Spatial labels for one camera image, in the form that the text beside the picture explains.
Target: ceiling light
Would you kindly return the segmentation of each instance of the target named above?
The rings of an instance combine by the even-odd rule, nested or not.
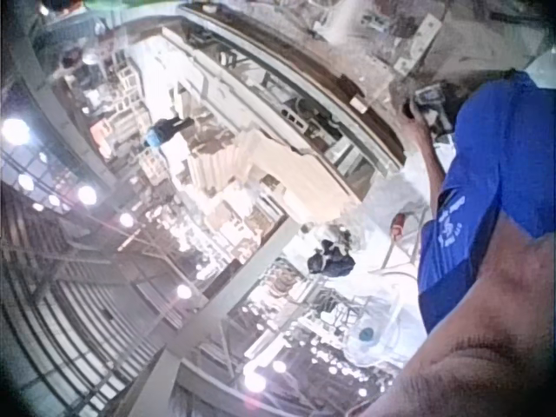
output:
[[[17,178],[17,182],[19,182],[19,185],[21,185],[21,187],[27,191],[32,191],[35,189],[35,183],[33,182],[33,179],[27,174],[20,174]]]
[[[187,285],[179,285],[177,288],[177,296],[180,297],[182,300],[188,300],[193,295],[191,288]]]
[[[58,207],[60,205],[60,199],[58,197],[56,197],[55,195],[49,195],[49,202],[54,207]]]
[[[274,371],[278,374],[283,374],[284,372],[286,372],[286,370],[288,369],[288,367],[286,366],[286,364],[282,361],[274,361],[272,362],[272,368],[274,369]]]
[[[267,380],[264,376],[255,372],[246,374],[243,381],[245,383],[245,387],[252,393],[261,393],[267,387]]]
[[[83,185],[77,191],[77,197],[86,206],[96,204],[96,191],[90,185]]]
[[[7,119],[2,125],[2,134],[12,145],[24,145],[30,139],[29,126],[21,119]]]
[[[130,213],[122,213],[120,215],[120,223],[125,228],[131,228],[133,227],[135,220],[133,220],[133,216]]]

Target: skin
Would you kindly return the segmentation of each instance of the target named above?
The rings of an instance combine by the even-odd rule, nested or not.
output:
[[[406,132],[427,149],[420,124]],[[423,156],[438,181],[436,162]],[[438,189],[431,183],[431,196]],[[362,415],[544,415],[533,410],[553,378],[554,289],[554,234],[533,240],[502,213],[476,283]]]

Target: metal beam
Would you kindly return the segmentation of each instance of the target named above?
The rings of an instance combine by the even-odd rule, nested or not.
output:
[[[211,404],[213,407],[226,411],[227,414],[244,417],[245,415],[256,415],[257,417],[299,417],[305,413],[297,407],[295,414],[282,411],[269,404],[258,401],[252,395],[246,395],[223,382],[217,380],[192,362],[182,359],[182,366],[175,380],[176,384],[186,388],[201,400]],[[249,412],[246,404],[256,407],[256,411]]]
[[[8,45],[19,76],[25,81],[37,106],[58,135],[89,166],[101,184],[106,189],[112,189],[116,184],[116,178],[77,130],[66,109],[54,94],[47,76],[36,58],[33,46],[18,21],[19,16],[14,8],[8,7],[5,9],[8,10],[10,16],[4,19],[6,28],[3,29],[2,33],[3,36],[6,36],[6,45]]]
[[[114,412],[114,417],[153,417],[168,414],[168,403],[180,368],[180,360],[168,349],[164,349],[153,365],[139,374]]]
[[[13,250],[16,252],[24,252],[27,254],[33,254],[34,256],[47,258],[47,259],[56,259],[59,261],[65,262],[84,262],[84,263],[98,263],[101,265],[111,265],[112,261],[107,258],[106,256],[99,256],[99,255],[85,255],[82,253],[81,256],[76,256],[78,252],[76,249],[71,249],[70,252],[67,254],[53,254],[51,252],[44,252],[42,250],[35,250],[33,248],[22,248],[16,245],[10,245],[7,242],[0,242],[0,247],[6,250]]]
[[[182,358],[211,334],[216,334],[221,320],[226,318],[229,311],[256,284],[262,273],[280,255],[299,229],[300,225],[293,219],[288,218],[284,221],[222,291],[180,330],[176,338],[168,344],[169,350]]]
[[[401,167],[404,159],[403,149],[399,144],[395,144],[397,138],[389,126],[383,120],[378,120],[378,116],[359,115],[349,104],[344,103],[332,91],[331,80],[318,76],[319,72],[328,71],[327,69],[316,68],[313,60],[297,51],[291,44],[286,44],[258,28],[255,29],[247,19],[239,14],[234,15],[231,10],[208,15],[196,5],[185,4],[178,6],[177,11],[190,22],[215,33],[227,43],[232,43],[244,53],[264,63],[273,69],[276,75],[287,78],[298,89],[313,97],[353,133],[350,139],[369,161],[378,159],[380,163],[377,168],[383,175]],[[367,126],[361,120],[362,117],[366,117],[368,122],[373,122],[377,131]],[[385,141],[389,141],[391,145],[386,145]]]
[[[226,336],[226,331],[224,330],[222,321],[220,321],[220,335],[222,337],[222,348],[224,350],[224,354],[226,354],[226,366],[228,367],[229,376],[233,381],[235,378],[234,364],[232,363],[232,356],[230,355],[228,347],[228,337]]]

